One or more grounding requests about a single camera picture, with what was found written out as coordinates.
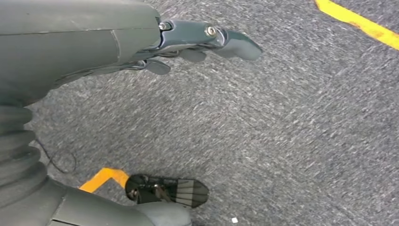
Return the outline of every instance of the metal bolt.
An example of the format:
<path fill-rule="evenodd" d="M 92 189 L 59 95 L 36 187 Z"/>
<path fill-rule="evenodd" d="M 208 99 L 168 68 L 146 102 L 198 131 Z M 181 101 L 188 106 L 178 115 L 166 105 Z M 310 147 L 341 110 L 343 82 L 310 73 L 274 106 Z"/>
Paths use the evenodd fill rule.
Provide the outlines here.
<path fill-rule="evenodd" d="M 137 189 L 132 190 L 132 191 L 130 191 L 127 195 L 128 195 L 128 197 L 129 197 L 130 199 L 136 199 L 137 196 L 138 196 L 138 191 L 137 191 Z"/>
<path fill-rule="evenodd" d="M 205 28 L 205 34 L 209 37 L 215 37 L 217 35 L 217 30 L 214 26 L 207 26 Z"/>
<path fill-rule="evenodd" d="M 172 25 L 170 25 L 168 22 L 161 22 L 158 27 L 161 31 L 169 31 L 172 29 Z"/>

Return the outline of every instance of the black cable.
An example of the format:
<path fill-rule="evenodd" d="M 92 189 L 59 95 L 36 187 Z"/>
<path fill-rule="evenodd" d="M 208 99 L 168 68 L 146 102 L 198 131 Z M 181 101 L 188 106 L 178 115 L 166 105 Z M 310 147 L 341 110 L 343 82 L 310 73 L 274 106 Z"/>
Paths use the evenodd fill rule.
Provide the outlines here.
<path fill-rule="evenodd" d="M 48 151 L 45 149 L 44 145 L 40 142 L 39 139 L 35 139 L 36 143 L 38 143 L 40 145 L 40 147 L 42 148 L 44 154 L 46 155 L 46 157 L 48 158 L 48 163 L 47 163 L 47 167 L 49 167 L 50 165 L 53 165 L 58 171 L 60 171 L 63 174 L 70 174 L 73 173 L 76 170 L 77 164 L 78 164 L 78 160 L 76 158 L 76 156 L 71 152 L 68 151 L 69 154 L 71 154 L 72 158 L 73 158 L 73 169 L 71 171 L 67 171 L 67 170 L 63 170 L 62 168 L 60 168 L 55 162 L 54 162 L 54 157 L 57 154 L 57 152 L 55 152 L 52 156 L 50 156 L 50 154 L 48 153 Z"/>

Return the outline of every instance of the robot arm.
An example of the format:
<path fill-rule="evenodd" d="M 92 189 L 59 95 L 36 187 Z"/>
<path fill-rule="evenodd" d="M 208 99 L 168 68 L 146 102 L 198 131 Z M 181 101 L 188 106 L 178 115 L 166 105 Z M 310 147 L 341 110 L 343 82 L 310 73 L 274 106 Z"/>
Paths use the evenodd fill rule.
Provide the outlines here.
<path fill-rule="evenodd" d="M 189 226 L 170 203 L 121 206 L 47 176 L 23 108 L 83 76 L 170 68 L 154 57 L 194 62 L 206 51 L 254 60 L 246 36 L 207 23 L 161 21 L 135 0 L 0 1 L 0 219 L 5 226 Z"/>

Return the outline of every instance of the gray carpet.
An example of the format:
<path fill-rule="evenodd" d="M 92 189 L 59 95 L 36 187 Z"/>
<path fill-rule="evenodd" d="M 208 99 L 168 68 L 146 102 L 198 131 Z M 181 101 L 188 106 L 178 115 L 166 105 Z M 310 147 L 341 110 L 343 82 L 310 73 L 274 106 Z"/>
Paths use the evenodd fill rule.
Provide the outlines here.
<path fill-rule="evenodd" d="M 399 32 L 395 0 L 337 1 Z M 312 0 L 153 0 L 164 17 L 245 32 L 257 62 L 169 61 L 166 76 L 84 78 L 31 106 L 29 125 L 80 186 L 102 167 L 197 178 L 204 226 L 399 225 L 399 52 Z M 131 204 L 108 182 L 97 194 Z"/>

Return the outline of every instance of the yellow tape line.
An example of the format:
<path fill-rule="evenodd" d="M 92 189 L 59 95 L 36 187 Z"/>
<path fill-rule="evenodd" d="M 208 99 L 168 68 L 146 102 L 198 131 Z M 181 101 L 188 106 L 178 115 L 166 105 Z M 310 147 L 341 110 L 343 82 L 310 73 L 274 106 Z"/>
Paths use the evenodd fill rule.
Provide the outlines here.
<path fill-rule="evenodd" d="M 93 193 L 111 178 L 114 179 L 118 184 L 120 184 L 120 186 L 125 188 L 125 184 L 129 176 L 119 169 L 102 168 L 88 182 L 80 186 L 79 189 Z"/>
<path fill-rule="evenodd" d="M 315 0 L 319 10 L 337 20 L 349 23 L 374 39 L 399 50 L 399 34 L 380 26 L 330 0 Z"/>

